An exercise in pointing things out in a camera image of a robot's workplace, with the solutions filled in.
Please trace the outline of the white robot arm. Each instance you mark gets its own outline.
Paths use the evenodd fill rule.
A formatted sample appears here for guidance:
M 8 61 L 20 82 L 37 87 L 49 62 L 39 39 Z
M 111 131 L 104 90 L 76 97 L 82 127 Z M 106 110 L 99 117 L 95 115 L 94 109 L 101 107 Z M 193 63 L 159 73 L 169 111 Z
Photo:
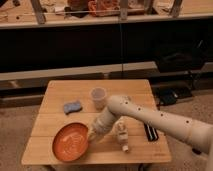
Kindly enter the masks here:
M 112 95 L 93 120 L 88 141 L 101 140 L 123 116 L 141 121 L 208 155 L 205 171 L 213 171 L 213 124 L 133 103 L 127 96 Z

